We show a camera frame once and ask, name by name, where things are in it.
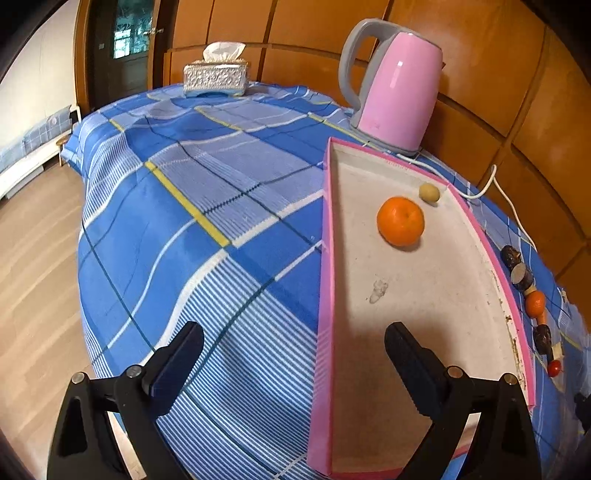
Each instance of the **window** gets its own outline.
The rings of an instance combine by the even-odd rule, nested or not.
[[[113,58],[148,50],[153,0],[119,0],[115,19]]]

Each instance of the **silver tissue box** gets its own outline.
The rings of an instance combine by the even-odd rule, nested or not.
[[[186,96],[204,93],[243,95],[248,86],[248,62],[197,60],[183,69],[183,89]]]

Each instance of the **orange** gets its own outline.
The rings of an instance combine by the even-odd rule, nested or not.
[[[421,207],[405,197],[392,197],[378,211],[378,230],[395,247],[408,247],[425,230],[425,217]]]
[[[530,318],[541,317],[545,308],[546,297],[540,290],[533,291],[525,298],[525,312]]]

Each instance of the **white wall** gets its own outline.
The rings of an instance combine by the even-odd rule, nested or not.
[[[0,148],[76,103],[74,25],[79,1],[68,0],[33,34],[0,83]]]

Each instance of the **blue plaid bedspread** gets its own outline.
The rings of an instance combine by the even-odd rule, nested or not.
[[[98,377],[143,364],[188,321],[204,351],[159,425],[200,479],[317,479],[306,465],[329,137],[363,143],[346,109],[305,87],[184,98],[180,85],[89,115],[64,158],[86,201],[78,247],[85,339]],[[466,192],[476,190],[427,155]],[[574,305],[487,199],[469,206],[499,250],[519,248],[544,292],[565,373],[532,349],[532,421],[548,478],[580,440],[573,396],[590,393],[590,340]],[[523,311],[522,296],[515,298]],[[522,314],[532,347],[532,321]],[[454,460],[454,479],[463,458]]]

